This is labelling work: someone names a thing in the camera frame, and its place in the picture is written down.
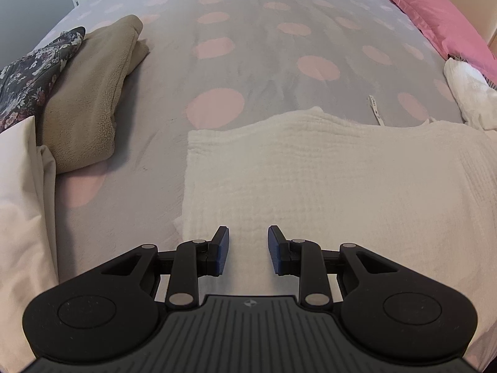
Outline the white knitted garment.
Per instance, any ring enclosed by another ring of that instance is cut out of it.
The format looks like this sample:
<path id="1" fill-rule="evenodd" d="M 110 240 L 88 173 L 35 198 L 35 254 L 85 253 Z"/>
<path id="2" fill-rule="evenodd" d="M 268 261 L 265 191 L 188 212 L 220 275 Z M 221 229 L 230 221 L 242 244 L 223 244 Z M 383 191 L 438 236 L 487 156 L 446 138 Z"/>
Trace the white knitted garment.
<path id="1" fill-rule="evenodd" d="M 324 249 L 354 242 L 468 297 L 478 327 L 466 360 L 496 356 L 496 144 L 448 121 L 359 125 L 318 107 L 188 135 L 185 240 L 228 227 L 226 268 L 202 294 L 297 292 L 278 277 L 267 231 Z"/>

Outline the white folded cloth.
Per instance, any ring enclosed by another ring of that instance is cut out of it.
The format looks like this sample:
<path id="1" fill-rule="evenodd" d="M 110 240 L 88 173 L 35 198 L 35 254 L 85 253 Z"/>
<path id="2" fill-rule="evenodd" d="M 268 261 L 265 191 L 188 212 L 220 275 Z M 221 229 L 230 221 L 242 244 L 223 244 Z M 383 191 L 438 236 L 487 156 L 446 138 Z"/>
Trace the white folded cloth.
<path id="1" fill-rule="evenodd" d="M 58 284 L 56 163 L 36 144 L 34 117 L 1 133 L 1 371 L 34 359 L 23 330 L 27 305 Z"/>

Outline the beige folded fleece garment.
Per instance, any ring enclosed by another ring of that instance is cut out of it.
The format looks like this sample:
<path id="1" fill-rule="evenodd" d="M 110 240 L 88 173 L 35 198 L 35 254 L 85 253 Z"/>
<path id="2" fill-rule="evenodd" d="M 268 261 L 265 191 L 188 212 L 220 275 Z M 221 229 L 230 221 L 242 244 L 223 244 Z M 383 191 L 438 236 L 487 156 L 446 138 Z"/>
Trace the beige folded fleece garment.
<path id="1" fill-rule="evenodd" d="M 57 80 L 37 127 L 58 173 L 110 158 L 115 150 L 115 111 L 125 78 L 149 52 L 139 40 L 142 20 L 127 15 L 84 37 Z"/>

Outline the grey pink-dotted bed cover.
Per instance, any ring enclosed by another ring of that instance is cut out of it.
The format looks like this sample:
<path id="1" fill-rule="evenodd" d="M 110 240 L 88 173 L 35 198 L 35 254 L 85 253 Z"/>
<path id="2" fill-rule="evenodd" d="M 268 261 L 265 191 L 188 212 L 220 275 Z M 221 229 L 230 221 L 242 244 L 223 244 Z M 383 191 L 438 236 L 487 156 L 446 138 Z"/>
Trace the grey pink-dotted bed cover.
<path id="1" fill-rule="evenodd" d="M 175 247 L 187 136 L 317 106 L 361 124 L 458 122 L 444 62 L 389 0 L 86 0 L 46 35 L 128 14 L 149 54 L 125 79 L 113 156 L 57 177 L 60 279 L 145 242 Z"/>

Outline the crumpled white garment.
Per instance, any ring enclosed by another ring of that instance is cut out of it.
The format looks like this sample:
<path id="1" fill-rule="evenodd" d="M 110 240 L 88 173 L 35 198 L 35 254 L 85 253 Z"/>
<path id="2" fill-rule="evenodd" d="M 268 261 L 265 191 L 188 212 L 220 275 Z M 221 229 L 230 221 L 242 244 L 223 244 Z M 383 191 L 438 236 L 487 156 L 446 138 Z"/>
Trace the crumpled white garment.
<path id="1" fill-rule="evenodd" d="M 496 90 L 469 63 L 449 58 L 444 75 L 465 123 L 496 138 Z"/>

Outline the dark floral folded garment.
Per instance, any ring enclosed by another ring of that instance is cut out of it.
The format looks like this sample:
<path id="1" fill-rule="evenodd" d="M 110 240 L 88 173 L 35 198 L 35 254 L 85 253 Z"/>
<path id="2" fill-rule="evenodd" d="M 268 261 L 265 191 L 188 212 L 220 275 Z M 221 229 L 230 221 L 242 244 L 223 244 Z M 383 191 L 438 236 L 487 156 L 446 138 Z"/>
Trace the dark floral folded garment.
<path id="1" fill-rule="evenodd" d="M 57 79 L 83 44 L 83 26 L 62 32 L 48 45 L 1 70 L 1 130 L 31 116 L 39 119 Z"/>

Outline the pink pillow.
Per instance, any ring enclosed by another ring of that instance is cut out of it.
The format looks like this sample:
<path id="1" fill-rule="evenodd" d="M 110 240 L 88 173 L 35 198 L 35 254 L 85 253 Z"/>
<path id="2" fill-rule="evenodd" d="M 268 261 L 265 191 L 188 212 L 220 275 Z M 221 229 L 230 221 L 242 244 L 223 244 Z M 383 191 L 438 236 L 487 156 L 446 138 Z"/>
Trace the pink pillow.
<path id="1" fill-rule="evenodd" d="M 496 82 L 496 58 L 476 28 L 450 0 L 391 0 L 444 58 L 461 57 L 490 82 Z"/>

